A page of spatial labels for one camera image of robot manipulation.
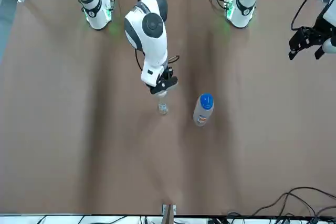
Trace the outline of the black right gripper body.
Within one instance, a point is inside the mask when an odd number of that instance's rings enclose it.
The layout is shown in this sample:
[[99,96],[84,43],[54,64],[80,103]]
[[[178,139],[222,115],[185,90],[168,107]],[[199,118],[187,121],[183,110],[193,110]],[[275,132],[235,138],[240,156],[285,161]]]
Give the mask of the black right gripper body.
[[167,81],[167,80],[169,80],[170,78],[173,77],[173,73],[174,73],[173,68],[171,66],[167,66],[164,69],[163,73],[161,74],[159,80],[160,81]]

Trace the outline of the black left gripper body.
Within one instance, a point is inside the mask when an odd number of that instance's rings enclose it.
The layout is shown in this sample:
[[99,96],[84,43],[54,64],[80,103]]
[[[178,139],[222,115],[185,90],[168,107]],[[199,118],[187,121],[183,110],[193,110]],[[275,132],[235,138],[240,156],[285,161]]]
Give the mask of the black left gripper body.
[[331,47],[331,24],[322,15],[317,17],[313,29],[315,32],[312,44]]

